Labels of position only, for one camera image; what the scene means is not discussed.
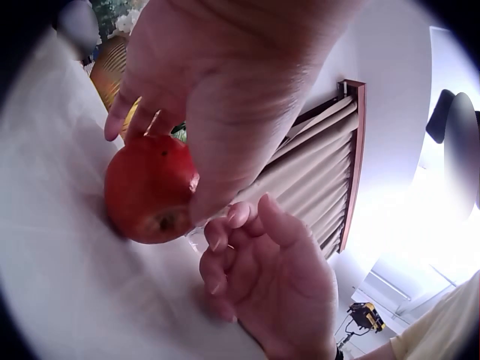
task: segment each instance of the black cable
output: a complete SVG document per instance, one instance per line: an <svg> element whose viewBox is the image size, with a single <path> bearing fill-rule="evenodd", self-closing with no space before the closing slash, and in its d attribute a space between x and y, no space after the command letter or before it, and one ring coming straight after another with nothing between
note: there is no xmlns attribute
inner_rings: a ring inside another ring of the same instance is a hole
<svg viewBox="0 0 480 360"><path fill-rule="evenodd" d="M345 333L347 334L353 334L353 335L356 335L356 336L364 336L366 333L370 332L371 329L368 329L367 331L365 331L363 334L357 334L356 332L354 331L348 331L347 328L348 326L352 323L353 319L350 320L350 322L347 324L347 326L345 326Z"/></svg>
<svg viewBox="0 0 480 360"><path fill-rule="evenodd" d="M347 314L347 315L345 316L345 319L343 319L342 323L340 324L340 326L338 327L338 329L335 331L334 337L338 334L338 332L340 331L341 327L343 326L343 324L345 323L345 321L347 320L347 318L348 318L349 315L350 315L350 314Z"/></svg>

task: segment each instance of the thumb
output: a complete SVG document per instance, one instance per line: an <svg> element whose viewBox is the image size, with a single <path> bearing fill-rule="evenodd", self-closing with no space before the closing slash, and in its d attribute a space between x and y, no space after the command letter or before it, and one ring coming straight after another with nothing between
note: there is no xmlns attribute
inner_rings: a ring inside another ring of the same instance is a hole
<svg viewBox="0 0 480 360"><path fill-rule="evenodd" d="M313 248L314 241L310 228L303 221L283 211L269 193L263 195L258 202L258 216L265 233L280 248L288 249L293 246Z"/></svg>
<svg viewBox="0 0 480 360"><path fill-rule="evenodd" d="M321 281L325 274L329 274L329 265L310 228L283 211L268 193L258 202L258 216L265 233L280 246L291 276L308 282L313 278Z"/></svg>

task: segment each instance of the flower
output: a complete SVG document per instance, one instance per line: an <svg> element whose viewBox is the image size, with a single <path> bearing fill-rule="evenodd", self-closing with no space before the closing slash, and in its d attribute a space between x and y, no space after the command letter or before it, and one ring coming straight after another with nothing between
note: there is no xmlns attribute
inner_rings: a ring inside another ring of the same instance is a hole
<svg viewBox="0 0 480 360"><path fill-rule="evenodd" d="M123 33L131 34L142 9L143 8L140 10L132 9L127 15L119 16L117 22L115 23L117 30L122 31Z"/></svg>

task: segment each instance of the hand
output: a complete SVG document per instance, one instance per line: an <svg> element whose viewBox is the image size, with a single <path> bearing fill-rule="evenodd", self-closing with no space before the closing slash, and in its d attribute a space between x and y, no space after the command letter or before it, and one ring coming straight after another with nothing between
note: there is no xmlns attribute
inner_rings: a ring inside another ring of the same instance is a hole
<svg viewBox="0 0 480 360"><path fill-rule="evenodd" d="M132 32L105 138L186 121L200 174L193 223L248 186L298 115L350 15L347 0L150 0Z"/></svg>
<svg viewBox="0 0 480 360"><path fill-rule="evenodd" d="M238 318L269 359L335 358L335 277L300 220L266 194L258 213L234 204L205 237L200 273L217 316Z"/></svg>

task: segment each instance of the curtain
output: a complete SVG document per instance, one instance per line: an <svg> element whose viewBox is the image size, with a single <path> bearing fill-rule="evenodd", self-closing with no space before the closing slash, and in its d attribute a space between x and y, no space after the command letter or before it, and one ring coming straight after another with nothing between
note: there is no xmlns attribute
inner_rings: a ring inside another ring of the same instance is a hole
<svg viewBox="0 0 480 360"><path fill-rule="evenodd" d="M256 203L269 192L312 228L325 257L338 250L352 170L357 103L346 97L313 119L274 153L237 201Z"/></svg>

